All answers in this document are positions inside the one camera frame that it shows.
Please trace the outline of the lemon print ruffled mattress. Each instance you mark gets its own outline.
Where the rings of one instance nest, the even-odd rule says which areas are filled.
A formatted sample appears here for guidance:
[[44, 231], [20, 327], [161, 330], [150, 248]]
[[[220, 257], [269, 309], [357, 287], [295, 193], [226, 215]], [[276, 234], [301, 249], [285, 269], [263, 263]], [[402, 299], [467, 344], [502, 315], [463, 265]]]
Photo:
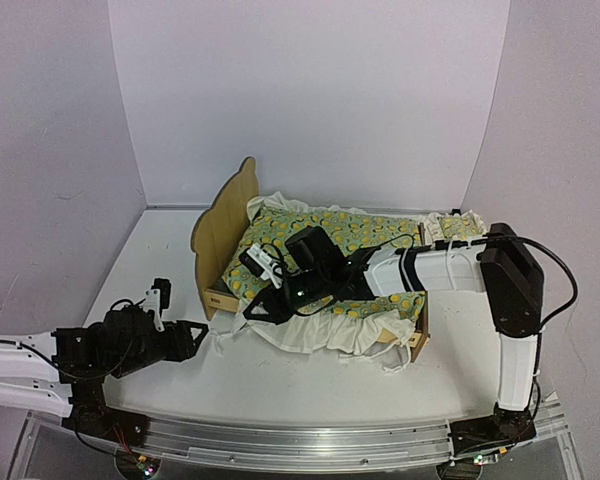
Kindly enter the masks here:
[[[343, 254], [379, 244], [419, 246], [431, 238], [424, 215], [397, 217], [372, 215], [357, 208], [313, 207], [281, 193], [254, 197], [241, 211], [247, 216], [247, 226], [237, 236], [239, 247], [258, 243], [271, 254], [284, 252], [285, 240], [308, 226], [322, 227]], [[238, 312], [230, 330], [218, 335], [219, 340], [250, 331], [284, 352], [336, 350], [346, 358], [379, 360], [386, 371], [401, 370], [414, 358], [409, 342], [426, 305], [422, 293], [336, 304], [320, 300], [276, 326], [244, 317], [242, 311], [266, 283], [254, 278], [236, 256], [230, 258], [220, 280], [237, 298]]]

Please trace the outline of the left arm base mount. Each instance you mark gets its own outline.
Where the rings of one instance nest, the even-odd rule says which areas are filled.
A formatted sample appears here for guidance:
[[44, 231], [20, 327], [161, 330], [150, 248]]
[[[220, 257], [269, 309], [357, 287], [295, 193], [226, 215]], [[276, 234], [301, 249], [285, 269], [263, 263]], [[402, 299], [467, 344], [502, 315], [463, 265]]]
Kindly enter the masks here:
[[117, 442], [124, 449], [142, 447], [150, 419], [148, 416], [107, 405], [99, 381], [70, 384], [67, 417], [61, 425], [79, 435]]

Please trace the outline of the small lemon print pillow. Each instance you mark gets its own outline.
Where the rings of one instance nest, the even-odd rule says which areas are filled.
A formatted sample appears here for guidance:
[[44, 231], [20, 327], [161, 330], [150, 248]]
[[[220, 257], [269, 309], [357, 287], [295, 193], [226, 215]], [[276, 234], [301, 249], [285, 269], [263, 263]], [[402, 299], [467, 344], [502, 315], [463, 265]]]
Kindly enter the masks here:
[[483, 219], [473, 211], [462, 214], [430, 213], [423, 224], [432, 241], [465, 240], [488, 232]]

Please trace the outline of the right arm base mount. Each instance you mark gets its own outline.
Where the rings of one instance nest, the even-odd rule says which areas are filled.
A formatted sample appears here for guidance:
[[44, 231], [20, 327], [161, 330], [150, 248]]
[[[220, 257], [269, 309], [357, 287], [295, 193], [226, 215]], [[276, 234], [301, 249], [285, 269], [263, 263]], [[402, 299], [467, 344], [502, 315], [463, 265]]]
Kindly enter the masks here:
[[451, 422], [448, 437], [452, 458], [456, 460], [489, 454], [533, 440], [536, 436], [534, 421], [537, 413], [538, 406], [513, 411], [495, 404], [491, 415]]

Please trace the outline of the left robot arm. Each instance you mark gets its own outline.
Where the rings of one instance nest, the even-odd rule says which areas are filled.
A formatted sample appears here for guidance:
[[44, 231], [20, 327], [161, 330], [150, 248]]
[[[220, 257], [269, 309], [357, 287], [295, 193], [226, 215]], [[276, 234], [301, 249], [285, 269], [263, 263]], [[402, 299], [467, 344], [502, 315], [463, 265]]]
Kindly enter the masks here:
[[0, 337], [0, 406], [68, 418], [98, 397], [107, 378], [121, 379], [160, 362], [193, 358], [208, 325], [154, 324], [155, 311], [127, 304], [87, 327]]

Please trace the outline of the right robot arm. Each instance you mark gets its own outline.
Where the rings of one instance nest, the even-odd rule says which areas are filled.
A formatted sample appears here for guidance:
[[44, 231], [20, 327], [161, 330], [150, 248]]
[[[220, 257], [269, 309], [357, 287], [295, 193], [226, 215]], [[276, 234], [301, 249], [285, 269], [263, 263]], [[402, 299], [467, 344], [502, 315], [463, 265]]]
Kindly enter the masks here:
[[[486, 294], [500, 339], [496, 405], [511, 412], [529, 405], [545, 326], [579, 296], [576, 277], [557, 254], [505, 223], [467, 240], [409, 248], [385, 242], [350, 255], [323, 228], [307, 227], [286, 241], [285, 251], [297, 272], [289, 271], [275, 246], [255, 244], [240, 253], [249, 272], [268, 283], [246, 307], [246, 318], [279, 325], [319, 300], [334, 304], [433, 291]], [[543, 312], [545, 276], [534, 251], [552, 260], [571, 286], [570, 298], [549, 314]]]

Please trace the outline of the wooden pet bed frame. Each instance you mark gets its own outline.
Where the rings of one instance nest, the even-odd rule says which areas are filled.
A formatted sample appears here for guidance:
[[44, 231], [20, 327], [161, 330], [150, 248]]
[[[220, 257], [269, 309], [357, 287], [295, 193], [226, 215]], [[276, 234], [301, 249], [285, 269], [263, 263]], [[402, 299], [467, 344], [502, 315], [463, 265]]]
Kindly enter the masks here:
[[[191, 236], [191, 249], [196, 256], [194, 278], [203, 305], [205, 316], [213, 318], [218, 311], [233, 316], [238, 312], [238, 300], [220, 280], [232, 256], [238, 258], [242, 249], [237, 236], [247, 226], [247, 216], [241, 209], [259, 193], [256, 176], [256, 161], [246, 158], [235, 173], [221, 188], [212, 203], [198, 219]], [[427, 300], [422, 315], [416, 323], [411, 338], [415, 361], [429, 340]]]

